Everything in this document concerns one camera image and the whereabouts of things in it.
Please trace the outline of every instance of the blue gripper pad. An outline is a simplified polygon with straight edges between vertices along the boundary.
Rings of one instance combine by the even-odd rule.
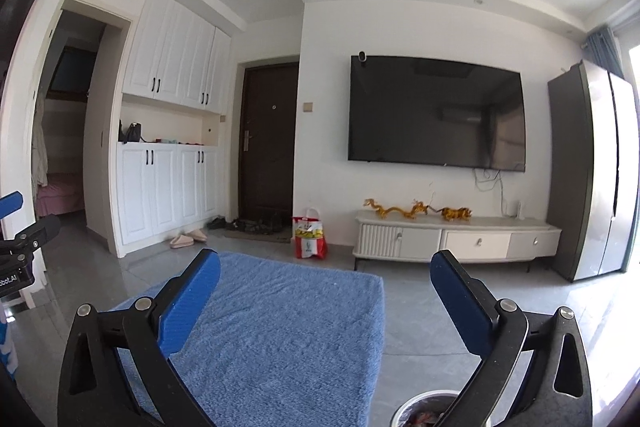
[[[492,323],[443,254],[431,258],[431,283],[466,349],[484,359],[492,350]]]
[[[220,258],[209,250],[206,260],[160,317],[158,346],[165,357],[182,349],[219,280]]]
[[[0,198],[0,219],[13,214],[16,210],[22,208],[22,194],[20,192],[12,192],[4,198]]]

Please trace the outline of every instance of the tv stand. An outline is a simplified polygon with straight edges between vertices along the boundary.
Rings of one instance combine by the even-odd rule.
[[[428,263],[438,250],[450,250],[460,263],[531,261],[555,255],[561,232],[537,219],[513,217],[445,221],[439,215],[415,219],[389,215],[381,219],[373,210],[361,210],[356,220],[355,269],[358,259]]]

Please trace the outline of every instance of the blue curtain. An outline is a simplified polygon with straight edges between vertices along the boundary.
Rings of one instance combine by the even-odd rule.
[[[587,50],[591,61],[610,73],[624,78],[622,64],[613,39],[613,32],[608,26],[604,26],[587,37]]]

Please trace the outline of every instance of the front door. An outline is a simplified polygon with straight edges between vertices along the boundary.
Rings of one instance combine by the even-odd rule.
[[[293,210],[298,63],[247,69],[240,125],[239,214],[283,223]]]

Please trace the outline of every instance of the slipper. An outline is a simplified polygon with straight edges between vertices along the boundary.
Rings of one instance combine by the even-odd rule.
[[[191,230],[191,232],[187,233],[187,235],[189,237],[193,237],[194,240],[198,241],[199,243],[207,242],[207,235],[201,229]]]
[[[179,235],[178,237],[174,237],[169,242],[169,247],[171,248],[190,247],[191,245],[193,245],[193,237],[187,237],[186,235]]]

